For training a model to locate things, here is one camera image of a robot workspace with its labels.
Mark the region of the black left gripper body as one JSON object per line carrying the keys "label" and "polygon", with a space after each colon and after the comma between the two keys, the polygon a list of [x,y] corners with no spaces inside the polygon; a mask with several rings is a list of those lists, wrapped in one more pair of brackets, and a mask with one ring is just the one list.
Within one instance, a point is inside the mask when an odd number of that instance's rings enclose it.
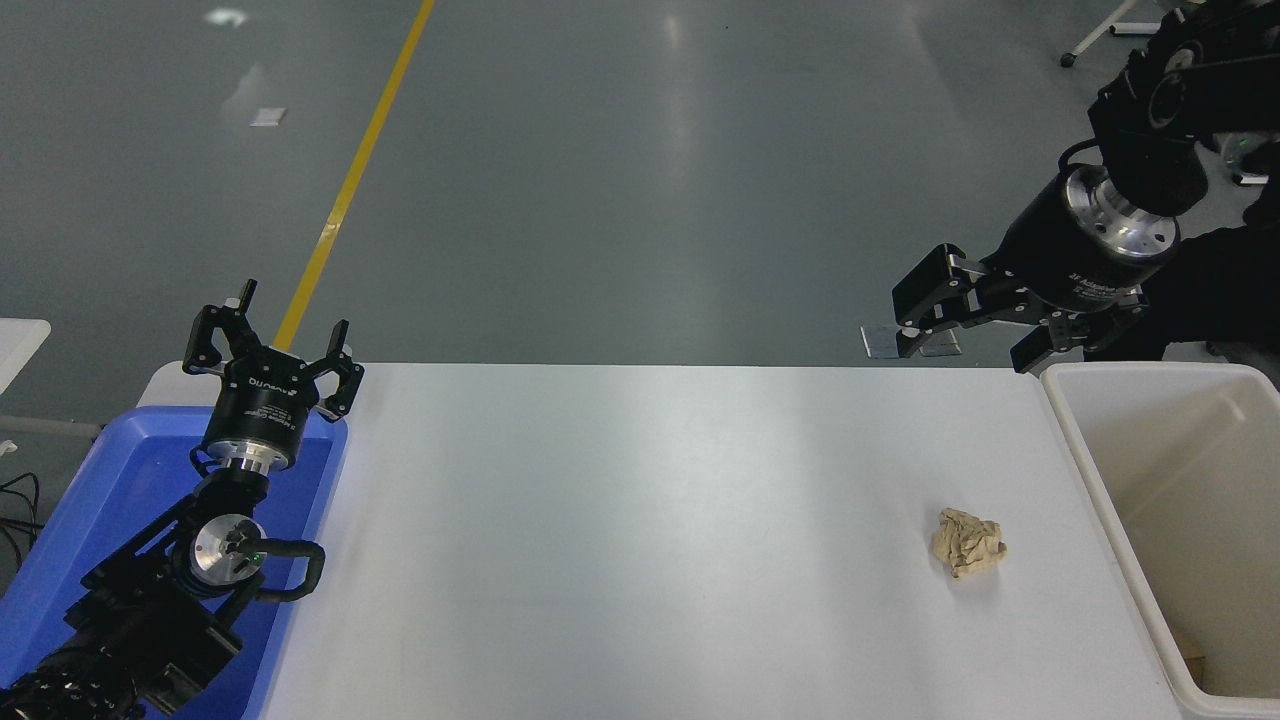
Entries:
{"label": "black left gripper body", "polygon": [[307,363],[276,350],[230,360],[204,434],[204,452],[224,462],[296,464],[311,407],[317,402]]}

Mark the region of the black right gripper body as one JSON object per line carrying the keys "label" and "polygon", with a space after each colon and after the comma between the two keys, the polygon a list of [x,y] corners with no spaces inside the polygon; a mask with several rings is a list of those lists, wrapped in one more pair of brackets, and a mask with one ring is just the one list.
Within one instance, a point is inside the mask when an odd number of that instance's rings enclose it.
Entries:
{"label": "black right gripper body", "polygon": [[1007,228],[995,266],[1051,306],[1100,313],[1174,251],[1174,218],[1138,208],[1107,176],[1057,176]]}

